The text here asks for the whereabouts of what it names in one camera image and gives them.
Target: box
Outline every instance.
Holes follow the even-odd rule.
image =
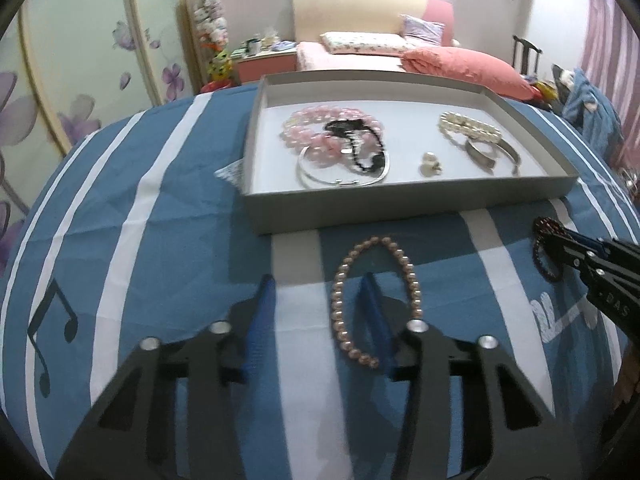
[[[293,111],[318,104],[359,108],[383,123],[390,157],[385,180],[323,187],[301,178],[298,153],[280,137],[282,123]],[[456,143],[440,132],[438,119],[447,111],[500,128],[522,158],[520,174],[511,174],[513,163],[503,153],[491,173],[472,161],[465,137],[453,136]],[[420,172],[425,152],[438,155],[441,174]],[[311,168],[325,180],[354,179],[343,164]],[[483,86],[403,72],[327,70],[262,78],[244,146],[242,194],[254,231],[267,234],[558,198],[577,177],[542,132]]]

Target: nightstand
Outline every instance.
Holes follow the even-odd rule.
[[[280,52],[263,50],[255,56],[244,56],[241,59],[236,59],[235,63],[241,83],[258,81],[263,75],[295,72],[296,48],[288,48]]]

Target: silver screw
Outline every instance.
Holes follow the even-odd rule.
[[[209,331],[213,334],[228,334],[231,332],[231,323],[228,321],[216,321],[211,323]]]
[[[156,350],[160,346],[160,340],[157,337],[147,337],[140,341],[140,348],[145,351]]]
[[[412,319],[412,320],[410,320],[406,324],[406,327],[409,329],[409,332],[415,332],[417,334],[420,334],[422,332],[427,332],[427,330],[429,329],[429,325],[427,325],[421,319]]]
[[[481,335],[478,338],[478,344],[487,350],[497,348],[499,345],[498,340],[492,335]]]

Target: headboard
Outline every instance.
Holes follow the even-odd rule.
[[[402,30],[400,14],[445,24],[443,45],[453,40],[453,6],[441,0],[293,0],[296,41],[319,41],[329,30]]]

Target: bed sheet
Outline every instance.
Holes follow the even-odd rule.
[[[399,57],[331,54],[322,43],[298,44],[298,69],[305,70],[386,70],[404,72]]]
[[[636,212],[603,161],[562,119],[511,102],[580,171],[567,197],[488,210],[256,236],[229,175],[241,171],[254,85],[141,112],[79,143],[31,210],[0,286],[0,400],[18,436],[49,472],[118,364],[147,336],[193,336],[276,279],[273,338],[256,380],[234,392],[248,480],[383,480],[398,446],[407,386],[353,365],[328,319],[335,269],[371,235],[392,236],[415,264],[424,319],[446,335],[495,335],[556,417],[568,421],[585,470],[612,405],[624,336],[585,299],[572,272],[551,285],[531,257],[532,220],[558,218],[591,237],[635,242]],[[372,251],[346,283],[346,320],[367,347],[353,300],[375,272],[404,297],[394,263]],[[27,334],[55,282],[56,298]],[[44,363],[50,392],[39,386]],[[178,390],[178,405],[186,393]],[[460,468],[459,392],[452,394],[449,473]],[[187,475],[184,412],[178,471]]]

